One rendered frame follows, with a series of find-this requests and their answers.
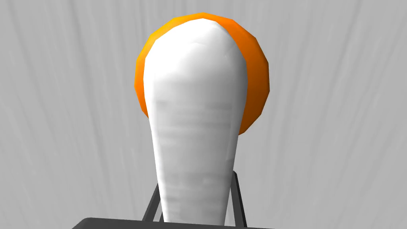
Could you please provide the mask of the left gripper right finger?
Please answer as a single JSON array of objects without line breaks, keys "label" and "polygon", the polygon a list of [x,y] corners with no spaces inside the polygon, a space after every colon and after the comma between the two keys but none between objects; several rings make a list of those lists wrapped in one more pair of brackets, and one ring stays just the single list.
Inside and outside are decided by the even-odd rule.
[{"label": "left gripper right finger", "polygon": [[233,204],[233,214],[236,227],[247,227],[246,216],[244,212],[244,206],[242,202],[242,196],[240,192],[240,186],[238,176],[235,171],[232,172],[231,179],[231,198]]}]

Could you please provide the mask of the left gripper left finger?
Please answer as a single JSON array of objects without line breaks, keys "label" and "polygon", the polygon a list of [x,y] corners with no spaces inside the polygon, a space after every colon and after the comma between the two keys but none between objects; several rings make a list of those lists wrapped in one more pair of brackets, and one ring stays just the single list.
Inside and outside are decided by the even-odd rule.
[{"label": "left gripper left finger", "polygon": [[161,200],[159,184],[156,185],[153,195],[149,201],[147,209],[143,215],[142,221],[153,221]]}]

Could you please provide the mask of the white and orange door knob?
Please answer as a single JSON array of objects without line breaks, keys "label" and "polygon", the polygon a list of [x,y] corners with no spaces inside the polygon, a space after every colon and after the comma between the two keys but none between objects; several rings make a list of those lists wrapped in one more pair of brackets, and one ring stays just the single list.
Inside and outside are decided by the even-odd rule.
[{"label": "white and orange door knob", "polygon": [[149,36],[134,87],[151,129],[164,222],[223,226],[238,137],[269,95],[257,39],[226,17],[175,17]]}]

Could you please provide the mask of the grey door leaf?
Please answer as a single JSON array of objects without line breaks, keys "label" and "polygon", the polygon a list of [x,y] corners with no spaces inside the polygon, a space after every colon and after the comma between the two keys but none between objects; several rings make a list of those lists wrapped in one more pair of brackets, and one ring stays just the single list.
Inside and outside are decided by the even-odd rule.
[{"label": "grey door leaf", "polygon": [[0,0],[0,229],[142,218],[157,179],[136,59],[200,12],[269,62],[236,151],[248,226],[407,229],[407,0]]}]

